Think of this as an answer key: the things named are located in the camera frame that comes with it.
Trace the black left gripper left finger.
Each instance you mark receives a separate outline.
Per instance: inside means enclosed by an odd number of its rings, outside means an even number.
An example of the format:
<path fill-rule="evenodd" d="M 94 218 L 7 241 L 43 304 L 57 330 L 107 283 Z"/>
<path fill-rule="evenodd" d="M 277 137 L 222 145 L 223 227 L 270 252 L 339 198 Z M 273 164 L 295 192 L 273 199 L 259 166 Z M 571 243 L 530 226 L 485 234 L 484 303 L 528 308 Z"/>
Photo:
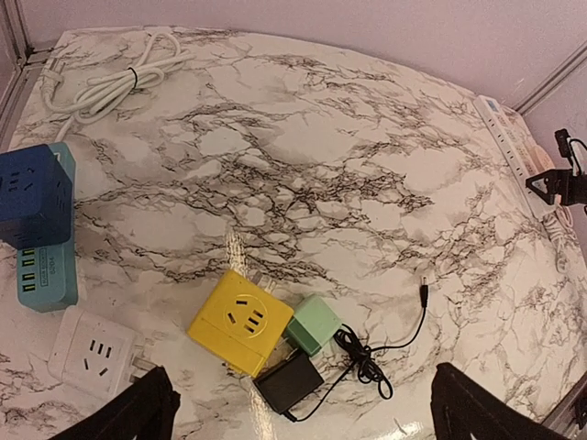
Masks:
<path fill-rule="evenodd" d="M 98 412 L 52 439 L 170 439 L 180 404 L 181 396 L 165 368 L 156 367 Z"/>

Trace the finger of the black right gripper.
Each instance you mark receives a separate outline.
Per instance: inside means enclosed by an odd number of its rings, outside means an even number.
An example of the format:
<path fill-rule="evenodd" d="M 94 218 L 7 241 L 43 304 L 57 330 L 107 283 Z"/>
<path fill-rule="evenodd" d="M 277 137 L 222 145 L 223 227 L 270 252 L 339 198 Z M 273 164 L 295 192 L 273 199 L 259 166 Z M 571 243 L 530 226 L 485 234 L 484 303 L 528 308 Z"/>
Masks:
<path fill-rule="evenodd" d="M 576 204 L 572 194 L 572 170 L 546 170 L 526 179 L 526 187 L 546 204 Z"/>

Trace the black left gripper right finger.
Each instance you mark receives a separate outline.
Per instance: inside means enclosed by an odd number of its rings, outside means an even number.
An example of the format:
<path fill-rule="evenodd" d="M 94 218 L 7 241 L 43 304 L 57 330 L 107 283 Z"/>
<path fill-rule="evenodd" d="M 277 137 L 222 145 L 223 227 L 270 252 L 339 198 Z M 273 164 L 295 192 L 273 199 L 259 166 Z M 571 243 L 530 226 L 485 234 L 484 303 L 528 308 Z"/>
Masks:
<path fill-rule="evenodd" d="M 431 385 L 437 439 L 574 439 L 572 396 L 538 423 L 492 395 L 448 362 L 437 365 Z"/>

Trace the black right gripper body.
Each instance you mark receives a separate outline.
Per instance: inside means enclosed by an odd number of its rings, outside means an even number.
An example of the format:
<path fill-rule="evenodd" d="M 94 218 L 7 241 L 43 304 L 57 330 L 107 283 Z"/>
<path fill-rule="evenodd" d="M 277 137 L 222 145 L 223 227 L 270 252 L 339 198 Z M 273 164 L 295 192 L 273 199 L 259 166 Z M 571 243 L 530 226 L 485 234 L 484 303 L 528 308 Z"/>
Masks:
<path fill-rule="evenodd" d="M 587 204 L 587 176 L 586 173 L 574 175 L 568 170 L 566 182 L 566 205 Z"/>

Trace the long white power strip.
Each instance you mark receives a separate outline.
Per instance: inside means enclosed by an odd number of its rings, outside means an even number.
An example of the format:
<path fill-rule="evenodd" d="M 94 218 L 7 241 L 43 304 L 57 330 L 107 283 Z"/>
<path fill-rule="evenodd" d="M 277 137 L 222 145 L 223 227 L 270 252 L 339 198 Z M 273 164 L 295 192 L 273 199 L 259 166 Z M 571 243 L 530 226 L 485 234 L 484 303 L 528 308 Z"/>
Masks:
<path fill-rule="evenodd" d="M 548 206 L 526 187 L 526 179 L 539 174 L 544 168 L 537 160 L 536 146 L 539 145 L 531 136 L 524 119 L 501 106 L 494 98 L 484 95 L 478 95 L 473 106 L 504 155 L 532 214 L 541 220 L 552 213 L 554 206 Z"/>

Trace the white cube socket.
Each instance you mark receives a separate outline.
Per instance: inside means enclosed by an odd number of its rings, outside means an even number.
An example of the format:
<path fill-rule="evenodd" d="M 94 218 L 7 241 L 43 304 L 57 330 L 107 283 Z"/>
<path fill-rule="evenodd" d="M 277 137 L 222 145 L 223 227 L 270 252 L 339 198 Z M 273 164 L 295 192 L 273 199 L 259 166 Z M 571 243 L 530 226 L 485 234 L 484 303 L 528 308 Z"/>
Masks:
<path fill-rule="evenodd" d="M 155 367 L 144 357 L 144 347 L 138 332 L 73 305 L 62 317 L 49 373 L 108 402 Z"/>

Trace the teal power strip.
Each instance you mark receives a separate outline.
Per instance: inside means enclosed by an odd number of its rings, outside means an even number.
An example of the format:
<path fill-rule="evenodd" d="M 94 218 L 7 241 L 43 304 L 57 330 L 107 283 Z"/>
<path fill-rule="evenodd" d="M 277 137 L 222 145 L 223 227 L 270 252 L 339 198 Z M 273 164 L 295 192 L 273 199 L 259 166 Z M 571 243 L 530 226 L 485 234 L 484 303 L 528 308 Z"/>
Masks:
<path fill-rule="evenodd" d="M 60 165 L 75 183 L 76 162 L 63 142 L 47 144 Z M 74 215 L 72 234 L 59 245 L 19 249 L 17 252 L 18 299 L 37 312 L 53 312 L 78 301 L 74 253 Z"/>

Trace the blue cube socket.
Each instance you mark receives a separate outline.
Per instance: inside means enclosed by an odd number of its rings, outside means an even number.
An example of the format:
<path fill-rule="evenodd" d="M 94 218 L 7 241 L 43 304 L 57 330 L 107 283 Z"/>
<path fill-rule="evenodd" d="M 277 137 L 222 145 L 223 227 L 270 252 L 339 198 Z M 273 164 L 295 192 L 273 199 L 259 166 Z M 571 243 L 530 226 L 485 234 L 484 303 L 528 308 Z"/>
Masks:
<path fill-rule="evenodd" d="M 47 144 L 1 155 L 1 241 L 59 245 L 72 234 L 72 179 Z"/>

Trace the green plug adapter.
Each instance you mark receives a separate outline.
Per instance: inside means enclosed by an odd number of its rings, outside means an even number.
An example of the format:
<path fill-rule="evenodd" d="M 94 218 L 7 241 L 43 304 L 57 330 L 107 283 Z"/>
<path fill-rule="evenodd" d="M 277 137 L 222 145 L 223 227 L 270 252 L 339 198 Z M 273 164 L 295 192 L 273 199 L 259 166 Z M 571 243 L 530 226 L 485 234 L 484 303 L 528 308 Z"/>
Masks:
<path fill-rule="evenodd" d="M 317 294 L 304 298 L 294 309 L 285 328 L 285 338 L 309 357 L 319 353 L 332 339 L 342 322 L 326 301 Z"/>

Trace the pink round power strip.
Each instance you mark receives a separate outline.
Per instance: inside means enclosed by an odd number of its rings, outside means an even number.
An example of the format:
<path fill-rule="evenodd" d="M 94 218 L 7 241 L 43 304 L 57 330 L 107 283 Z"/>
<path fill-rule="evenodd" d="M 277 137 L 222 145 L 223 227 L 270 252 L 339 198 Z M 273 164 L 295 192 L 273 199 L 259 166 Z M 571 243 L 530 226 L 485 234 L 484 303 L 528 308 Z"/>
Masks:
<path fill-rule="evenodd" d="M 536 152 L 537 160 L 544 168 L 540 173 L 556 169 L 551 157 L 543 148 L 536 146 Z M 562 242 L 565 240 L 566 235 L 572 231 L 573 221 L 572 216 L 570 215 L 570 210 L 566 204 L 560 204 L 559 202 L 548 204 L 548 206 L 554 206 L 555 210 L 553 214 L 548 214 L 546 216 L 543 225 L 553 243 Z"/>

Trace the yellow cube socket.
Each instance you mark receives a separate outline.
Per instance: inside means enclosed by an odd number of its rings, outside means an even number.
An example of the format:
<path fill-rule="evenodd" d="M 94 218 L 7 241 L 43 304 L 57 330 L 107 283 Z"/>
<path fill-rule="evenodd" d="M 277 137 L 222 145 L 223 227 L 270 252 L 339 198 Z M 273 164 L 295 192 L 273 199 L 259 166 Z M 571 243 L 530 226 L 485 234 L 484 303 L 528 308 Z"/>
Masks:
<path fill-rule="evenodd" d="M 236 372 L 255 378 L 293 315 L 292 307 L 230 269 L 196 314 L 187 335 Z"/>

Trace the right aluminium frame post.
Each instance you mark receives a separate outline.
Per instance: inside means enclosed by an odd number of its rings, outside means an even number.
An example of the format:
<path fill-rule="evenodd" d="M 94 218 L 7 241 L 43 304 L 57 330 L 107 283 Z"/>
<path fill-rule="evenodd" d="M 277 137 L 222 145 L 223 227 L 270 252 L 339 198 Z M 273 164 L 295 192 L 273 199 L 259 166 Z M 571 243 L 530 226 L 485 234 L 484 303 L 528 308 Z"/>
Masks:
<path fill-rule="evenodd" d="M 572 52 L 544 81 L 515 105 L 514 110 L 520 115 L 531 112 L 546 98 L 554 93 L 574 72 L 586 62 L 587 42 Z"/>

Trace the aluminium frame post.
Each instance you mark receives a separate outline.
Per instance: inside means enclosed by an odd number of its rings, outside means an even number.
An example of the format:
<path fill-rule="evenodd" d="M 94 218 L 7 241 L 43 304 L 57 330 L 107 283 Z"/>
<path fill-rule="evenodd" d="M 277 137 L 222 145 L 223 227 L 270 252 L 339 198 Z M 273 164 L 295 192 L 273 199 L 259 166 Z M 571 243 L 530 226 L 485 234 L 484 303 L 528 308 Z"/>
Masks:
<path fill-rule="evenodd" d="M 587 42 L 572 52 L 544 81 L 515 105 L 514 110 L 520 115 L 531 112 L 546 98 L 554 93 L 574 72 L 586 62 Z"/>
<path fill-rule="evenodd" d="M 20 1 L 1 2 L 1 151 L 10 145 L 26 102 L 32 93 L 52 44 L 35 45 L 29 35 Z"/>

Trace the left aluminium frame post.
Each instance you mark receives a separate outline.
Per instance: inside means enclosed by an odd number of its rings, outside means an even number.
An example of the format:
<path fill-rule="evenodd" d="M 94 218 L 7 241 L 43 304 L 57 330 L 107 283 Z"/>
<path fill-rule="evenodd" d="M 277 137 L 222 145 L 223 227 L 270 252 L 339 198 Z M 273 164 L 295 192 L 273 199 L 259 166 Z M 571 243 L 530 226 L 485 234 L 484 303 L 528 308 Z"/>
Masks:
<path fill-rule="evenodd" d="M 26 102 L 32 93 L 52 44 L 35 45 L 29 35 L 20 1 L 1 2 L 1 151 L 10 145 Z"/>

